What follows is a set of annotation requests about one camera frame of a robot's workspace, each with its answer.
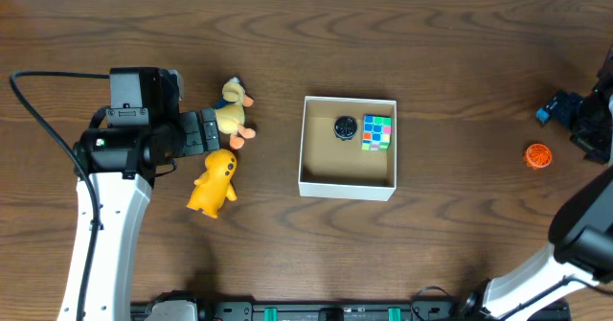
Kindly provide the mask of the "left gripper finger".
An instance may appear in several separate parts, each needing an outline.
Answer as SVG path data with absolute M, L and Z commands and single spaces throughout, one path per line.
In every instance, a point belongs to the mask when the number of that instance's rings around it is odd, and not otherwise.
M 215 110 L 210 107 L 204 108 L 200 115 L 202 119 L 202 143 L 205 151 L 212 152 L 221 149 Z
M 205 146 L 203 144 L 202 124 L 198 113 L 181 113 L 179 115 L 179 122 L 186 134 L 186 142 L 179 156 L 186 157 L 203 154 Z

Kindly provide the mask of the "plush yellow duck toy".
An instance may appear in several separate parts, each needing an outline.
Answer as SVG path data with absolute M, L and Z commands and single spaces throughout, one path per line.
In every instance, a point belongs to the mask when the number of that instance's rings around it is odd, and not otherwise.
M 229 136 L 232 149 L 241 149 L 248 139 L 256 137 L 256 130 L 245 126 L 245 107 L 254 104 L 239 77 L 230 78 L 222 87 L 221 99 L 215 106 L 218 130 Z

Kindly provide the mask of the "yellow dog figure toy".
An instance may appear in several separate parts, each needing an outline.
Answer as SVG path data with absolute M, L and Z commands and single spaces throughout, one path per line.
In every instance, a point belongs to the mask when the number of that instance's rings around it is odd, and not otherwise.
M 210 153 L 205 159 L 205 172 L 194 182 L 187 208 L 210 218 L 218 218 L 226 200 L 236 201 L 237 192 L 231 182 L 237 169 L 236 156 L 227 149 Z

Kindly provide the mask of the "orange round disc toy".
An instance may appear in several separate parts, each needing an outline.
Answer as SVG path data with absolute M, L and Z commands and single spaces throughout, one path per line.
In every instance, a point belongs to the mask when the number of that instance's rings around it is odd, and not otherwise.
M 535 143 L 525 149 L 523 160 L 529 168 L 541 170 L 547 168 L 552 163 L 553 154 L 546 145 Z

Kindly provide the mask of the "black round disc toy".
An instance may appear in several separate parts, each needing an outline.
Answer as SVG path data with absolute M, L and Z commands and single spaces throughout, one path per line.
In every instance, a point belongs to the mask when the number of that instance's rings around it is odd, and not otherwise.
M 333 126 L 335 136 L 341 141 L 351 140 L 358 129 L 357 121 L 352 116 L 338 117 Z

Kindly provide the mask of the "multicolour puzzle cube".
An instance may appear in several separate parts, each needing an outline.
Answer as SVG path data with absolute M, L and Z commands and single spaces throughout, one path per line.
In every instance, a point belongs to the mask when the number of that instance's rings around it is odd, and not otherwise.
M 366 115 L 363 120 L 361 148 L 369 151 L 387 151 L 392 141 L 390 117 Z

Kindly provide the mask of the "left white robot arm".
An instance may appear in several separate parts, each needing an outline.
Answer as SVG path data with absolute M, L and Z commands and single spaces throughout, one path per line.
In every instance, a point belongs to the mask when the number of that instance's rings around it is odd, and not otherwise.
M 212 108 L 183 113 L 181 75 L 113 68 L 110 103 L 73 146 L 78 223 L 61 320 L 127 320 L 138 236 L 157 171 L 221 148 Z

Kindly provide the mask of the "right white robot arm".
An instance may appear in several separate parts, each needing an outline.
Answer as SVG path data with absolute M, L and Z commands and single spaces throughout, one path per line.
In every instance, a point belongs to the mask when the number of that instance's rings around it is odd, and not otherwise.
M 563 297 L 583 288 L 598 293 L 612 280 L 612 56 L 587 96 L 557 91 L 536 112 L 555 120 L 587 161 L 606 170 L 558 210 L 547 244 L 512 272 L 466 300 L 460 314 L 483 320 L 567 320 Z

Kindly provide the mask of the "white cardboard box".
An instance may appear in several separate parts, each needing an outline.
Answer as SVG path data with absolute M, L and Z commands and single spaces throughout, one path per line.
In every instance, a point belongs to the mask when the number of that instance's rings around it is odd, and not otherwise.
M 366 115 L 392 119 L 387 151 L 361 148 Z M 358 129 L 341 141 L 333 131 L 340 116 L 352 116 Z M 298 170 L 300 196 L 387 201 L 397 188 L 397 103 L 374 100 L 305 97 Z

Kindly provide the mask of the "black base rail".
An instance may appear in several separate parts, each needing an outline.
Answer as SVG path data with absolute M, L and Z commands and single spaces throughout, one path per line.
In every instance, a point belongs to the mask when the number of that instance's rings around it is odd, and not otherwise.
M 450 299 L 421 299 L 412 303 L 261 304 L 206 302 L 201 299 L 158 299 L 130 306 L 131 321 L 435 321 L 461 320 Z

